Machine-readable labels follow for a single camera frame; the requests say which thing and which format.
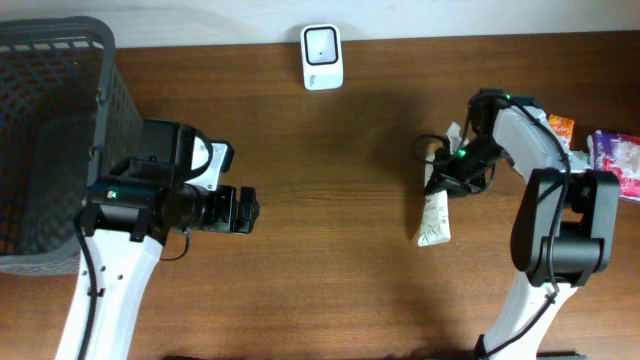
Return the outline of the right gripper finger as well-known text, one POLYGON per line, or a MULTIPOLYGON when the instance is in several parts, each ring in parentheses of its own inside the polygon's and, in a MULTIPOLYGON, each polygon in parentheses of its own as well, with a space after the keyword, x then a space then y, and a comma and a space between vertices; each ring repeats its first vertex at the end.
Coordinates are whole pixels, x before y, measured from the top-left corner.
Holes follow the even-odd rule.
POLYGON ((435 174, 432 175, 427 181, 423 194, 434 195, 439 192, 449 192, 450 188, 453 186, 452 180, 445 174, 435 174))
POLYGON ((449 198, 462 198, 470 195, 477 195, 485 191, 485 182, 462 183, 447 180, 443 184, 449 198))

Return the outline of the white tube wooden cap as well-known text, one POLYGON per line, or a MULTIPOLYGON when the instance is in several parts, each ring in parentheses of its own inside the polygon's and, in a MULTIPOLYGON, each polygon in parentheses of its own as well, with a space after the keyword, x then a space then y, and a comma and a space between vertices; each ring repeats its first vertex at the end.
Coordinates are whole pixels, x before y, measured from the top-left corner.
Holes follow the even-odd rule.
POLYGON ((422 221, 417 238, 419 247, 426 247, 451 240, 448 195, 445 190, 426 195, 422 221))

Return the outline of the orange tissue pack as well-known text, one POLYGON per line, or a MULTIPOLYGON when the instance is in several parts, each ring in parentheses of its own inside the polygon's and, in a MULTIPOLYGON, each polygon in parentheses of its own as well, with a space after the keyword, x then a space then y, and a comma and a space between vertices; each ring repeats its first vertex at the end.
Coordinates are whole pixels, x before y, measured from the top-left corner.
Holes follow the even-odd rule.
POLYGON ((549 115, 547 121, 553 129, 554 133, 562 141, 562 143, 565 144, 567 148, 570 148, 574 133, 575 121, 573 119, 554 114, 549 115))

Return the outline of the teal snack pouch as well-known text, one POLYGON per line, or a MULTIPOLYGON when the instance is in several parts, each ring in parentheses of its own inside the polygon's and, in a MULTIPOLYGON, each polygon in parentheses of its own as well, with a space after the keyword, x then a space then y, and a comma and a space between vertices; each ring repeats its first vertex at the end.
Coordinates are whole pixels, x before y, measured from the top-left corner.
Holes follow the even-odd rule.
POLYGON ((589 156, 583 151, 570 151, 568 153, 571 173, 584 173, 592 168, 589 156))

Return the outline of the pink purple pad pack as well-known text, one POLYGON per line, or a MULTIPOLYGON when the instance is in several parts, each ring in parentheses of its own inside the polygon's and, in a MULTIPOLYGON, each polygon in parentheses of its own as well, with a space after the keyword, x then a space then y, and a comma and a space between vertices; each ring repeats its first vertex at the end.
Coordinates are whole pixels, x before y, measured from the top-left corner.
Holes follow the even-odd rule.
POLYGON ((639 138, 598 130, 587 137, 594 170, 613 172, 620 183, 620 198, 639 202, 639 138))

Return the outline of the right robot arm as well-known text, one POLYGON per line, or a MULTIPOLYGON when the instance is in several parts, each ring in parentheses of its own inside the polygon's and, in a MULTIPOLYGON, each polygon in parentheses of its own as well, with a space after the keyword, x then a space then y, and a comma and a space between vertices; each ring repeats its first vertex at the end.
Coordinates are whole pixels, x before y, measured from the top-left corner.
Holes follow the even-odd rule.
POLYGON ((514 283, 476 359, 535 359, 564 303, 611 258, 620 184, 593 169, 553 131, 533 97, 481 89, 467 105, 470 142, 445 139, 428 165, 426 196, 462 198, 488 189, 509 157, 526 182, 510 236, 514 283))

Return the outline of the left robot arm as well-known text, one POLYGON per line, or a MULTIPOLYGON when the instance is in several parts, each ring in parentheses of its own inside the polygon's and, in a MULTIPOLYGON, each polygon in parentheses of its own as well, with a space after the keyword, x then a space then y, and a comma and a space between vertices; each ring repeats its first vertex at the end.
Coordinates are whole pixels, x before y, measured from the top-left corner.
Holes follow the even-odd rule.
POLYGON ((136 155, 87 188, 74 218, 79 271, 57 358, 127 357, 170 232, 252 232, 260 212, 255 189, 219 182, 233 156, 228 142, 191 126, 144 121, 136 155))

